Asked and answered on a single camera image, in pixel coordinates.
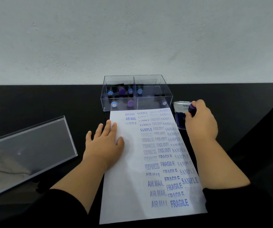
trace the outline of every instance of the hand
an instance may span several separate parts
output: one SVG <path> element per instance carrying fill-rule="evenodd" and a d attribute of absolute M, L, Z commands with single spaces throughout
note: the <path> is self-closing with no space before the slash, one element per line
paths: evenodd
<path fill-rule="evenodd" d="M 194 117 L 186 112 L 185 126 L 190 141 L 216 139 L 218 124 L 203 100 L 193 101 L 192 105 L 197 108 Z"/>
<path fill-rule="evenodd" d="M 120 158 L 124 149 L 124 139 L 119 137 L 115 143 L 117 125 L 114 122 L 111 128 L 111 121 L 107 120 L 104 131 L 103 124 L 99 124 L 96 129 L 93 140 L 91 139 L 91 131 L 86 135 L 86 149 L 83 160 L 95 158 L 102 162 L 105 170 L 110 169 Z"/>

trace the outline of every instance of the left hand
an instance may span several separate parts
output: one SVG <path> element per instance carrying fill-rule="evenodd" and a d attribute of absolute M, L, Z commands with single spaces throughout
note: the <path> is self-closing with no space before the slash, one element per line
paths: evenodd
<path fill-rule="evenodd" d="M 104 131 L 103 124 L 99 124 L 93 140 L 91 139 L 91 131 L 86 135 L 86 149 L 83 160 L 95 158 L 103 163 L 105 170 L 110 169 L 120 158 L 124 150 L 124 139 L 119 137 L 115 143 L 117 125 L 114 122 L 111 128 L 111 120 L 107 120 Z"/>

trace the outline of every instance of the clear acrylic box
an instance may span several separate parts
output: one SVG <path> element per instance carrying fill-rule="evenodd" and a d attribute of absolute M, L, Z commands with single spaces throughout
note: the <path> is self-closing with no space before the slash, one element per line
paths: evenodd
<path fill-rule="evenodd" d="M 77 155 L 65 116 L 0 137 L 0 193 Z"/>
<path fill-rule="evenodd" d="M 105 76 L 103 111 L 158 109 L 171 105 L 172 93 L 162 75 Z"/>

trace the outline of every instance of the finger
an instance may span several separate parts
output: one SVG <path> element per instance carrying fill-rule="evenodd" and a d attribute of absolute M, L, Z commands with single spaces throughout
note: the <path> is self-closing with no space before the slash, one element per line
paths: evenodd
<path fill-rule="evenodd" d="M 101 136 L 101 130 L 103 129 L 103 126 L 104 125 L 102 123 L 98 125 L 93 139 L 98 138 L 98 137 Z"/>
<path fill-rule="evenodd" d="M 185 115 L 186 115 L 186 117 L 185 117 L 185 121 L 187 121 L 187 120 L 189 120 L 189 119 L 191 119 L 192 118 L 192 115 L 191 115 L 191 113 L 190 112 L 185 112 Z"/>
<path fill-rule="evenodd" d="M 108 136 L 110 136 L 114 140 L 116 138 L 116 132 L 117 132 L 117 124 L 114 122 L 112 124 L 112 128 Z"/>
<path fill-rule="evenodd" d="M 86 134 L 86 145 L 92 142 L 91 135 L 92 135 L 92 132 L 88 131 L 88 133 Z"/>
<path fill-rule="evenodd" d="M 118 145 L 118 147 L 120 149 L 120 152 L 123 152 L 124 145 L 125 145 L 124 138 L 123 137 L 119 137 L 118 140 L 117 140 L 117 142 L 116 142 L 116 145 Z"/>
<path fill-rule="evenodd" d="M 202 99 L 197 100 L 197 101 L 195 102 L 195 104 L 192 104 L 192 105 L 193 105 L 195 108 L 197 108 L 197 112 L 206 109 L 205 102 L 204 102 Z"/>
<path fill-rule="evenodd" d="M 107 136 L 110 133 L 110 129 L 111 129 L 111 120 L 107 120 L 104 131 L 101 135 Z"/>

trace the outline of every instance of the forearm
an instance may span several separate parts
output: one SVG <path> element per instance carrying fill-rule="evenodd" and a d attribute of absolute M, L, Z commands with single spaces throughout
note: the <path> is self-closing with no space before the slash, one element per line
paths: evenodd
<path fill-rule="evenodd" d="M 250 184 L 247 176 L 214 139 L 190 141 L 203 188 L 228 189 Z"/>
<path fill-rule="evenodd" d="M 73 195 L 89 213 L 106 168 L 99 159 L 87 158 L 51 189 L 63 190 Z"/>

